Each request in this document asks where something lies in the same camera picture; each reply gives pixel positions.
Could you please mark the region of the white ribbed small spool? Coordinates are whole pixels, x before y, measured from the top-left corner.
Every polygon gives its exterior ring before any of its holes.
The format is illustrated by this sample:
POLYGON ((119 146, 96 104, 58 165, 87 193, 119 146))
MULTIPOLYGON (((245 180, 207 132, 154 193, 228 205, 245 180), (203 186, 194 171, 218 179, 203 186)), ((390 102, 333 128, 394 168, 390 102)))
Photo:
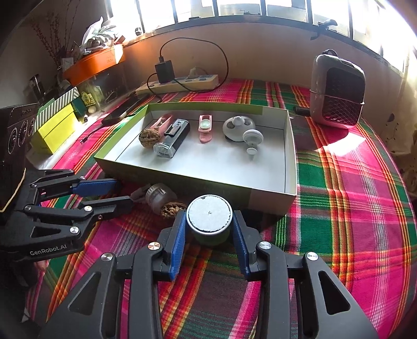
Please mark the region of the white ribbed small spool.
POLYGON ((177 194, 162 183, 146 184, 132 192, 130 198, 135 203, 146 203, 155 214, 159 215, 166 203, 177 199, 177 194))

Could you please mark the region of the walnut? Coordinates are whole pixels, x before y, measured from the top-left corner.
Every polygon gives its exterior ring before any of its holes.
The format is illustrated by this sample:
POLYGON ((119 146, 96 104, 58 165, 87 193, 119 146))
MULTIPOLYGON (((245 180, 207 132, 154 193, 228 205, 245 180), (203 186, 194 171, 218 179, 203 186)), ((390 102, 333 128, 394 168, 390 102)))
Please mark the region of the walnut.
POLYGON ((176 215, 180 211, 184 211, 187 209, 187 205, 179 201, 172 201, 166 203, 161 208, 161 215, 167 219, 175 219, 176 215))
POLYGON ((153 148, 161 139, 161 133, 155 129, 144 129, 139 134, 139 142, 144 148, 153 148))

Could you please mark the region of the green spool with white top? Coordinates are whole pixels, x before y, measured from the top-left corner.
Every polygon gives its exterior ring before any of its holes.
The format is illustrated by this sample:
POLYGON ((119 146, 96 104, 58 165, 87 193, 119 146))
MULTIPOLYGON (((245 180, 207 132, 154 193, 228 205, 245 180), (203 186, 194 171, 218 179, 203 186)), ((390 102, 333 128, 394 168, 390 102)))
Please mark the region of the green spool with white top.
POLYGON ((194 238, 204 246, 224 243, 230 234, 232 207, 221 196, 205 194, 187 207, 186 219, 194 238))

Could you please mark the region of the yellow box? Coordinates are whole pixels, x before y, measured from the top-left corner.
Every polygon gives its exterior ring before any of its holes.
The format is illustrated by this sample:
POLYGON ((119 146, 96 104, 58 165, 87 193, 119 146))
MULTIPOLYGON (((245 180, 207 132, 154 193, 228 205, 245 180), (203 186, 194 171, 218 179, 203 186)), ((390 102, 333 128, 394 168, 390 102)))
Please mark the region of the yellow box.
POLYGON ((73 134, 78 119, 69 103, 36 130, 31 146, 38 152, 52 155, 73 134))

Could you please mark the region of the black speaker box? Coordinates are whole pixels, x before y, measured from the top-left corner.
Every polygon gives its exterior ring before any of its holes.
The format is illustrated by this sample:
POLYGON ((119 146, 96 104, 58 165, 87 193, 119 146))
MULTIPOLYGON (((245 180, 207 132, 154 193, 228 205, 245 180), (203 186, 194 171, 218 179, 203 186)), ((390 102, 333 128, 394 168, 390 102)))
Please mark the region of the black speaker box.
POLYGON ((34 132, 38 103, 1 108, 1 212, 24 180, 26 145, 34 132))

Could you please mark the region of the green striped box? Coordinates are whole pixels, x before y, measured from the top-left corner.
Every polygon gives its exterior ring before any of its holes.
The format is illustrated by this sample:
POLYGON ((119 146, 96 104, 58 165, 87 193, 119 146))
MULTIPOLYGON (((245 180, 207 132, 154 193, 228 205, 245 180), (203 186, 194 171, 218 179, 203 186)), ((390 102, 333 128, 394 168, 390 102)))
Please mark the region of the green striped box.
POLYGON ((41 106, 38 109, 38 115, 35 119, 33 131, 38 130, 42 125, 44 125, 49 119, 51 119, 58 111, 65 108, 65 106, 72 103, 76 98, 80 96, 77 87, 74 87, 58 97, 57 99, 52 99, 47 102, 45 105, 41 106))

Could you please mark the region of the orange box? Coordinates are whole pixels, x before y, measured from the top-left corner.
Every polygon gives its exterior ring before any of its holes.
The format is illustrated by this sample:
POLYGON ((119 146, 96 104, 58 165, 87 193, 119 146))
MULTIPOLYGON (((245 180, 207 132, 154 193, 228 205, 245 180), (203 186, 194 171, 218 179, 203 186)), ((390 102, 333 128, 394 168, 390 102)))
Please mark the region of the orange box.
POLYGON ((123 45, 114 45, 83 57, 63 72, 63 78, 72 86, 78 86, 100 72, 124 62, 125 59, 123 45))

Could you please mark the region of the dried branches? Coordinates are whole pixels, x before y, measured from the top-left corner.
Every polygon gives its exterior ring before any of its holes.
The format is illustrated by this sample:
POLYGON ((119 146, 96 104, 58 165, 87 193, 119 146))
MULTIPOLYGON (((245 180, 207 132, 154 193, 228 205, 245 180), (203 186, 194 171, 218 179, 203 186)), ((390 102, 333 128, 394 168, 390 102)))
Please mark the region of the dried branches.
POLYGON ((28 23, 56 67, 69 51, 71 33, 81 1, 53 1, 54 7, 32 16, 28 23))

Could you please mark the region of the pink small case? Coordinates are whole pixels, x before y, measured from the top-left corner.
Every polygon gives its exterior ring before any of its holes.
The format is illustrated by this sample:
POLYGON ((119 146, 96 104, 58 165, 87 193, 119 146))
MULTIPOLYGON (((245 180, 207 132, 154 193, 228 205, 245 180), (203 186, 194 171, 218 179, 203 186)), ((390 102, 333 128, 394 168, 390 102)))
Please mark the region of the pink small case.
POLYGON ((202 114, 199 116, 199 140, 201 143, 208 143, 212 140, 212 115, 202 114))

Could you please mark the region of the papers and plant pile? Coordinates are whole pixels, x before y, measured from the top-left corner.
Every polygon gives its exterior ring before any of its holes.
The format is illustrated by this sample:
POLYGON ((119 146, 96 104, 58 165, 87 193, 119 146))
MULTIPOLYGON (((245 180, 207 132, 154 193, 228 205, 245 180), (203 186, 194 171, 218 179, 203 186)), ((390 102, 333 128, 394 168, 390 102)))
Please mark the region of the papers and plant pile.
POLYGON ((113 47, 122 43, 125 35, 119 22, 114 18, 104 21, 101 17, 99 21, 94 22, 84 33, 80 52, 83 56, 99 52, 106 48, 113 47))

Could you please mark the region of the black charger adapter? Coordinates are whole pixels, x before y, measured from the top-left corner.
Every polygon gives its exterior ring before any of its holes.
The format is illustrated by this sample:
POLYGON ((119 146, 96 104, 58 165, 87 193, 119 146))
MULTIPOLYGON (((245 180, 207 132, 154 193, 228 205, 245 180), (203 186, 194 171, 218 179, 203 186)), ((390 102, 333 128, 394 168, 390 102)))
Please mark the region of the black charger adapter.
POLYGON ((175 79, 175 72, 171 60, 159 57, 159 62, 155 65, 156 75, 161 84, 169 83, 175 79))

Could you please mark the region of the white cardboard box tray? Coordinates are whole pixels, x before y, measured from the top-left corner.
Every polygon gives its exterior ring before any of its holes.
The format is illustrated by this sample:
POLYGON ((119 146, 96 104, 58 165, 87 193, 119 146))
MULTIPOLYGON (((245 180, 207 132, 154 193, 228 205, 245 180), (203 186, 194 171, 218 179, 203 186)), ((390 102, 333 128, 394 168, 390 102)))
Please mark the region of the white cardboard box tray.
POLYGON ((249 208, 285 215, 298 192, 296 148, 288 110, 258 105, 170 102, 147 105, 95 154, 105 174, 142 184, 164 183, 180 198, 192 200, 212 193, 236 209, 249 208), (139 142, 142 130, 162 115, 188 120, 190 132, 173 158, 163 158, 139 142), (212 115, 212 140, 199 140, 199 116, 212 115), (245 142, 223 134, 234 116, 251 118, 264 136, 256 155, 245 142))

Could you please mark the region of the white mushroom shaped hook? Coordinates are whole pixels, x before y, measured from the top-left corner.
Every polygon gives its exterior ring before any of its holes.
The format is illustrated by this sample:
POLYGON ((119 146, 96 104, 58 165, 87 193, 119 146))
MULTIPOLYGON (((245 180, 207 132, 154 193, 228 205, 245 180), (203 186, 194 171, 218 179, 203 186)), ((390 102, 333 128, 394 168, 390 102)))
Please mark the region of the white mushroom shaped hook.
POLYGON ((242 139, 247 145, 247 153, 249 155, 256 155, 257 147, 264 141, 264 136, 256 129, 249 129, 243 133, 242 139))

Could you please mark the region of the small black object by heater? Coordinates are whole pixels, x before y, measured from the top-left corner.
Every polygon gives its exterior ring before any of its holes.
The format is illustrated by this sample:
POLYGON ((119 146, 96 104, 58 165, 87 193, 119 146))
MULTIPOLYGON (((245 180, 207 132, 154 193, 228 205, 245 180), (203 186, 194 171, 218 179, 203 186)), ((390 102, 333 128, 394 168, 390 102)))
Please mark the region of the small black object by heater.
POLYGON ((296 115, 300 115, 300 116, 303 116, 303 117, 309 117, 310 116, 310 109, 306 108, 306 107, 294 106, 293 111, 296 115))

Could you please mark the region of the grey portable heater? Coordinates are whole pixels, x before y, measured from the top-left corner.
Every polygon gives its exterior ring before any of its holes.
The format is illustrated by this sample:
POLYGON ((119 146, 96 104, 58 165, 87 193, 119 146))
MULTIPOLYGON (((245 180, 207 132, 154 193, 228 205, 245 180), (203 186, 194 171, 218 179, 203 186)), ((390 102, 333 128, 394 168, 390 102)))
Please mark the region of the grey portable heater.
POLYGON ((312 67, 310 115, 317 123, 352 128, 364 106, 366 78, 361 67, 332 49, 318 55, 312 67))

